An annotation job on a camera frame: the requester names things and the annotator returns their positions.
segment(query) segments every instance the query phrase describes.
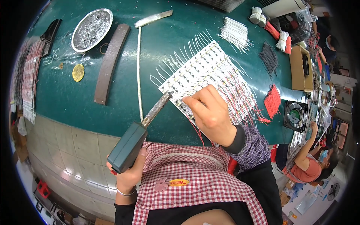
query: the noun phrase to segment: purple plaid sleeve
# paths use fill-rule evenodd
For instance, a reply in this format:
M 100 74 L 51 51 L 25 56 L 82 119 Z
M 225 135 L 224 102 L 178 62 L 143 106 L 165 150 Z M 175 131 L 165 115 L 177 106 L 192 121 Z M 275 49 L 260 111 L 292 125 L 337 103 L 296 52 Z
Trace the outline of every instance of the purple plaid sleeve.
M 255 127 L 241 125 L 245 131 L 245 144 L 237 154 L 230 154 L 238 162 L 243 171 L 250 170 L 255 166 L 266 162 L 270 158 L 269 144 L 259 130 Z

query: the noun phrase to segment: fingernail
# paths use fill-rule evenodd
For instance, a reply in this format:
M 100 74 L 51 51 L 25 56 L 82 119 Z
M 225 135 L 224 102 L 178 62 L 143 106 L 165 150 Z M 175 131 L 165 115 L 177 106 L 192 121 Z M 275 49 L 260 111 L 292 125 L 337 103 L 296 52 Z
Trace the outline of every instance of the fingernail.
M 146 148 L 140 149 L 140 155 L 146 156 Z

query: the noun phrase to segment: woman's right hand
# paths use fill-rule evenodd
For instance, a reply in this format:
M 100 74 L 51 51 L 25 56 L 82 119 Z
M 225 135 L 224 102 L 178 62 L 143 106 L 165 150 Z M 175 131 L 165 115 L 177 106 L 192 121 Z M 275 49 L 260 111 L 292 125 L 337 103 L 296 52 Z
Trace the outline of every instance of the woman's right hand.
M 228 104 L 214 86 L 208 85 L 193 96 L 184 97 L 183 102 L 192 110 L 196 125 L 211 141 L 224 147 L 233 143 L 237 129 L 230 122 Z
M 315 138 L 318 133 L 318 125 L 316 124 L 316 122 L 311 121 L 310 127 L 312 129 L 311 137 Z
M 139 155 L 136 158 L 134 165 L 127 169 L 124 173 L 116 175 L 116 182 L 117 188 L 124 194 L 129 194 L 133 192 L 134 186 L 141 180 L 143 175 L 143 168 L 146 159 L 146 148 L 140 149 Z M 106 162 L 107 167 L 110 171 L 113 169 L 111 168 L 111 164 Z

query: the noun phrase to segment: green table surface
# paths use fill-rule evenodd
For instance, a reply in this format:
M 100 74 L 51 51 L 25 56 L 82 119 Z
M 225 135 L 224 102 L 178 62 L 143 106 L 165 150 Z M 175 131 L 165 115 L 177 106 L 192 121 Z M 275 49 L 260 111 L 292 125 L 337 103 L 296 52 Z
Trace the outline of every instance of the green table surface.
M 257 104 L 269 118 L 264 98 L 270 85 L 280 90 L 281 114 L 276 115 L 269 125 L 257 124 L 260 133 L 269 144 L 291 142 L 294 131 L 283 126 L 284 102 L 300 100 L 302 91 L 291 90 L 291 70 L 289 56 L 275 48 L 276 41 L 263 28 L 252 24 L 248 17 L 253 6 L 260 6 L 256 0 L 246 0 L 231 13 L 212 6 L 183 0 L 53 0 L 43 11 L 28 36 L 40 36 L 54 19 L 62 19 L 57 32 L 52 53 L 42 59 L 36 88 L 36 113 L 55 121 L 84 130 L 108 135 L 122 136 L 133 121 L 139 121 L 139 106 L 136 81 L 136 54 L 138 30 L 134 23 L 144 17 L 174 10 L 172 16 L 158 20 L 142 28 L 141 35 L 141 95 L 143 111 L 146 115 L 162 93 L 150 82 L 148 74 L 156 75 L 158 64 L 178 52 L 194 35 L 208 29 L 219 42 L 226 54 L 236 59 L 252 79 L 244 79 L 253 87 Z M 90 11 L 108 8 L 113 12 L 114 21 L 106 37 L 85 54 L 76 53 L 71 47 L 71 36 L 78 22 Z M 243 23 L 248 27 L 248 38 L 254 47 L 247 54 L 235 53 L 225 40 L 216 34 L 223 26 L 224 17 Z M 104 55 L 99 52 L 103 43 L 109 43 L 118 24 L 126 23 L 131 30 L 116 65 L 111 81 L 107 105 L 94 102 L 94 93 L 99 70 Z M 279 59 L 277 77 L 271 80 L 258 57 L 264 41 L 274 47 Z M 75 82 L 72 78 L 74 66 L 81 63 L 85 67 L 84 78 Z M 148 127 L 149 141 L 171 144 L 202 145 L 194 128 L 180 111 L 171 103 L 167 104 Z

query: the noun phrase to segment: orange shirt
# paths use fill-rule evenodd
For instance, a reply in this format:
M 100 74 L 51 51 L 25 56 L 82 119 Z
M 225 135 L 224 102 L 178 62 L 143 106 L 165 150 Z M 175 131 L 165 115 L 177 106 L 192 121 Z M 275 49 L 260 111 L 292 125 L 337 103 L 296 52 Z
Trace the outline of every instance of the orange shirt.
M 296 164 L 290 170 L 297 179 L 306 183 L 314 181 L 321 173 L 321 167 L 319 163 L 312 158 L 307 158 L 310 160 L 310 165 L 306 171 L 300 169 Z M 294 182 L 297 182 L 289 173 L 286 176 Z

